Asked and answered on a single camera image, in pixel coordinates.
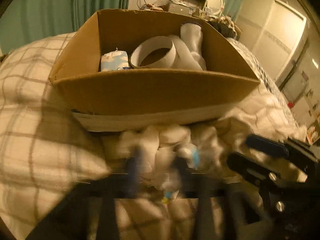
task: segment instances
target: blanket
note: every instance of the blanket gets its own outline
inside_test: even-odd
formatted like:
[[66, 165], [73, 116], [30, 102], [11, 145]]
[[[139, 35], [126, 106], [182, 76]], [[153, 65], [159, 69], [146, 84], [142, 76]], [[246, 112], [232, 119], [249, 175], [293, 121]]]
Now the blanket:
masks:
[[[47, 80], [73, 35], [30, 43], [13, 51], [0, 66], [0, 216], [17, 240], [25, 239], [74, 184], [107, 176], [117, 165], [119, 156], [106, 145], [118, 135], [101, 139], [84, 130]], [[221, 178], [235, 175], [225, 159], [229, 151], [237, 150], [297, 179], [296, 169], [286, 161], [272, 160], [242, 144], [252, 132], [273, 140], [287, 136], [304, 140], [306, 128], [297, 127], [287, 115], [262, 82], [221, 119], [191, 125], [192, 142], [205, 153], [204, 168]], [[221, 208], [214, 200], [212, 208], [218, 218], [215, 225], [221, 228]], [[196, 200], [162, 203], [158, 192], [116, 201], [121, 239], [188, 239], [195, 210]]]

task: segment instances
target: cardboard carton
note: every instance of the cardboard carton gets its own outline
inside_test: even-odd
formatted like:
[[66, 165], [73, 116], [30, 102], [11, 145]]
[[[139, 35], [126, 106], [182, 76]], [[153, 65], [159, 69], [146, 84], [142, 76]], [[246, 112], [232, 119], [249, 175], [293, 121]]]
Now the cardboard carton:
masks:
[[[99, 72], [101, 55], [130, 55], [155, 36], [180, 35], [201, 24], [207, 71], [132, 69]], [[49, 75], [70, 110], [91, 131], [138, 130], [150, 124], [188, 124], [222, 116], [260, 83], [231, 44], [207, 22], [158, 11], [100, 10], [79, 29]]]

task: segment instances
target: red object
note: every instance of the red object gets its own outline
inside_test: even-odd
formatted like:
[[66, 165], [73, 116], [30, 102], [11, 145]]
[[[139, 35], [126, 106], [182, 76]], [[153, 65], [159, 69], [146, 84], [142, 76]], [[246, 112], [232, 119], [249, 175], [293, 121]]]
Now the red object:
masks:
[[293, 108], [293, 107], [294, 107], [294, 103], [289, 102], [289, 103], [288, 103], [288, 107], [289, 107], [290, 109]]

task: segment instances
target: white cabinet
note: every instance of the white cabinet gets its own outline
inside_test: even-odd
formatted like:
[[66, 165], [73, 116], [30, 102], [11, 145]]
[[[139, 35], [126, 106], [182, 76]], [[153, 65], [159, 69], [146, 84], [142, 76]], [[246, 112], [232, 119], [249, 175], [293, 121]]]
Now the white cabinet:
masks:
[[306, 18], [280, 0], [244, 0], [236, 24], [239, 41], [276, 81], [300, 42]]

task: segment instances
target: silver screw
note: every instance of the silver screw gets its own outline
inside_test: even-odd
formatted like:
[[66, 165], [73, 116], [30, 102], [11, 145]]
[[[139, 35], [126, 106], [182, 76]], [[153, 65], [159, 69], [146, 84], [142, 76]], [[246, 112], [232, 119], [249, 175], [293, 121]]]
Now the silver screw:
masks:
[[269, 173], [269, 178], [270, 178], [272, 181], [276, 181], [276, 180], [277, 180], [277, 176], [276, 176], [273, 172], [270, 172], [270, 173]]
[[278, 201], [276, 203], [276, 208], [279, 212], [283, 212], [284, 211], [284, 203], [282, 201]]

